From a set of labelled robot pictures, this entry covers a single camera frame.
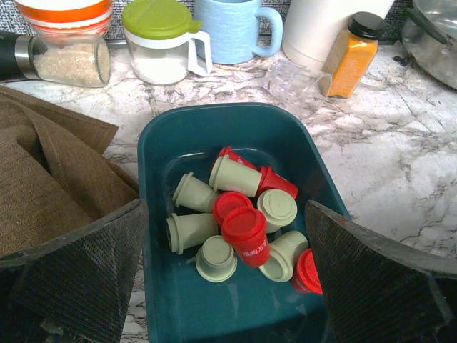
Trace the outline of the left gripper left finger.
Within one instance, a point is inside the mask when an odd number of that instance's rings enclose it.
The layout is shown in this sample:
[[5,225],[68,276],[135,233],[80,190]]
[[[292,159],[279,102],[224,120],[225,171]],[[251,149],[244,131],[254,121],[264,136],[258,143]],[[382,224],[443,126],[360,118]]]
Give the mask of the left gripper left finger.
[[144,200],[1,258],[1,341],[119,342],[148,224]]

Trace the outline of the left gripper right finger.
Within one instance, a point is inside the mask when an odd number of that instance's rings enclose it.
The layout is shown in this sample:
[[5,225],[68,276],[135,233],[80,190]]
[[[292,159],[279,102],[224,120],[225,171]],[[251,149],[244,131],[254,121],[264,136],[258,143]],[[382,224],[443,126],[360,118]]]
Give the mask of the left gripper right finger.
[[336,342],[455,342],[456,260],[316,202],[306,228]]

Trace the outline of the brown cloth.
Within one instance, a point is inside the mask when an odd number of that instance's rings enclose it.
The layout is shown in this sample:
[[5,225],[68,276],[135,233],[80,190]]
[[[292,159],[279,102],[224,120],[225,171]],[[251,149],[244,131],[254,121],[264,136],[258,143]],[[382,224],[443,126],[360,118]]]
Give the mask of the brown cloth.
[[104,157],[118,128],[1,88],[1,256],[78,229],[138,198]]

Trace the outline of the red coffee capsule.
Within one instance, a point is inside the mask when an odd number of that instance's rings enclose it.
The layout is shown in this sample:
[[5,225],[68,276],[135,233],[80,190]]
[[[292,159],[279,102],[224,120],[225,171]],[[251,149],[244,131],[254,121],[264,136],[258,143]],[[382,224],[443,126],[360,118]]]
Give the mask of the red coffee capsule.
[[248,266],[256,268],[265,264],[270,256],[266,228],[265,215],[244,206],[226,215],[221,234]]
[[245,159],[244,157],[242,157],[241,155],[237,154],[230,146],[225,146],[223,147],[220,152],[218,153],[216,159],[214,160],[213,164],[211,165],[210,167],[210,170],[213,169],[215,163],[216,163],[216,160],[219,158],[219,157],[224,157],[224,156],[228,156],[229,159],[239,163],[239,164],[243,164],[244,166],[247,166],[249,168],[252,168],[256,171],[259,170],[258,167],[256,167],[254,164],[252,164],[249,160]]

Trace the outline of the red capsule number two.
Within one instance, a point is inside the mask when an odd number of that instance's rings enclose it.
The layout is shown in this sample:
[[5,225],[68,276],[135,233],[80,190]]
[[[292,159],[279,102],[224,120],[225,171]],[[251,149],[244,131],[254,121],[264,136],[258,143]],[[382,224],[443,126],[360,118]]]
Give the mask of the red capsule number two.
[[261,166],[260,173],[261,181],[256,192],[257,197],[269,189],[280,189],[291,195],[294,199],[297,197],[298,187],[277,174],[271,166]]

